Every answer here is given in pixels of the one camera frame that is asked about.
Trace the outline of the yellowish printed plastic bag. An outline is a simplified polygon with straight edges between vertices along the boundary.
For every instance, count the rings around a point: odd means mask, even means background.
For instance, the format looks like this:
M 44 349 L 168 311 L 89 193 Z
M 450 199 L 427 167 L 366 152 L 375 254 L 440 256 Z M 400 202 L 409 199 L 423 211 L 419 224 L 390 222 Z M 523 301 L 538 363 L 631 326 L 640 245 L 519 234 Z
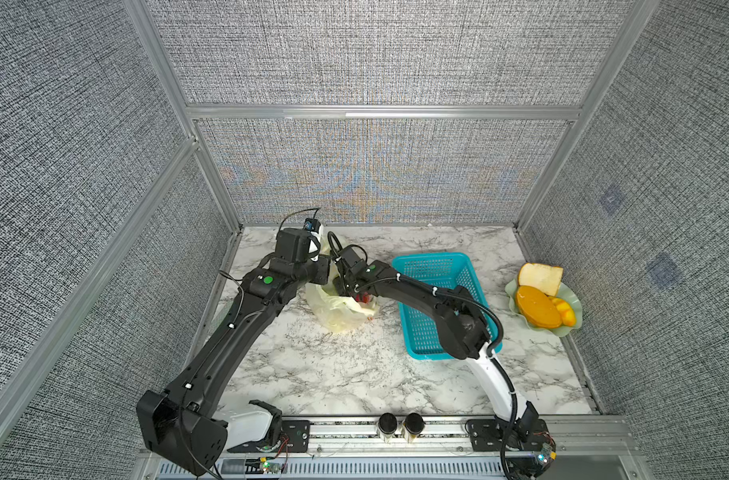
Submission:
M 371 321 L 380 310 L 378 302 L 370 295 L 346 297 L 338 293 L 334 281 L 340 274 L 333 263 L 330 263 L 330 274 L 324 285 L 306 284 L 306 302 L 321 326 L 334 333 L 340 333 L 360 327 Z

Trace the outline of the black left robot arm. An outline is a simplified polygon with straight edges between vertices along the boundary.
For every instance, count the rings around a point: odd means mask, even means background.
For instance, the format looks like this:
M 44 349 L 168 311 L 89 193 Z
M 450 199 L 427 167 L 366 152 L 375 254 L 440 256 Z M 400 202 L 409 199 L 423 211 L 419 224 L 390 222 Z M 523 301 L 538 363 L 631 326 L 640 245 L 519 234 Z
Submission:
M 274 251 L 238 282 L 238 296 L 210 339 L 160 392 L 146 391 L 136 404 L 144 446 L 195 476 L 210 474 L 226 449 L 228 422 L 214 418 L 236 368 L 262 331 L 308 284 L 324 284 L 330 258 L 322 254 L 322 224 L 306 219 L 282 228 Z

